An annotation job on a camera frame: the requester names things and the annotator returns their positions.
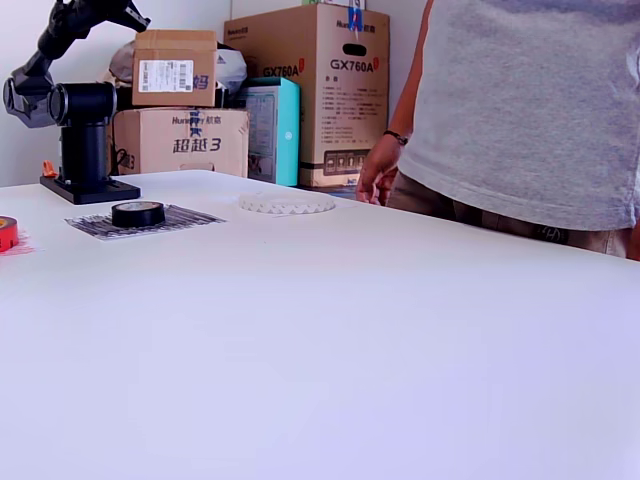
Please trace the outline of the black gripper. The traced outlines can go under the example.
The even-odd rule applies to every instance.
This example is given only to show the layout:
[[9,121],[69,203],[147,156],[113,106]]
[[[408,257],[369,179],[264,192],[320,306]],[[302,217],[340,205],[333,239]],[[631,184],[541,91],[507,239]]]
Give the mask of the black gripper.
[[94,8],[102,21],[118,23],[127,16],[128,0],[96,0]]

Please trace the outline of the person's right hand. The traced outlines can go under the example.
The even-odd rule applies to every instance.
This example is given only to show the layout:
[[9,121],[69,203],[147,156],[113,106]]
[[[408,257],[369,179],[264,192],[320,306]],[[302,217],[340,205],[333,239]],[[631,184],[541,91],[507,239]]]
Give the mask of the person's right hand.
[[401,153],[401,144],[391,135],[384,135],[375,144],[360,171],[357,201],[381,206],[387,204]]

